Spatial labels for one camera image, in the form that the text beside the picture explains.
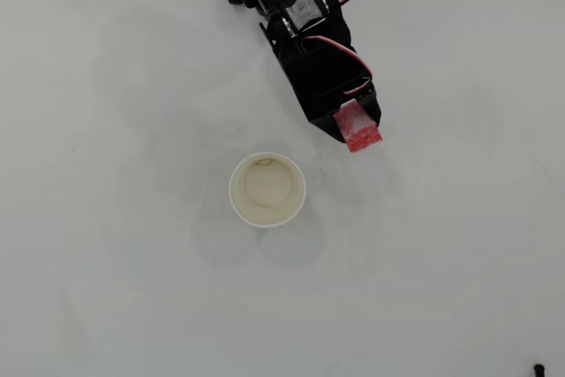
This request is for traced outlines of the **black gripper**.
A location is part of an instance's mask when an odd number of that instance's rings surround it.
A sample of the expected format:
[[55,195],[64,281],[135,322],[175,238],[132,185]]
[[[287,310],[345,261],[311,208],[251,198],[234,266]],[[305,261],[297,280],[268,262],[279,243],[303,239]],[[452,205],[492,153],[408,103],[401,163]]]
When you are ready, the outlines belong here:
[[345,144],[333,114],[351,100],[358,100],[380,125],[373,73],[353,48],[334,40],[271,40],[269,44],[312,125]]

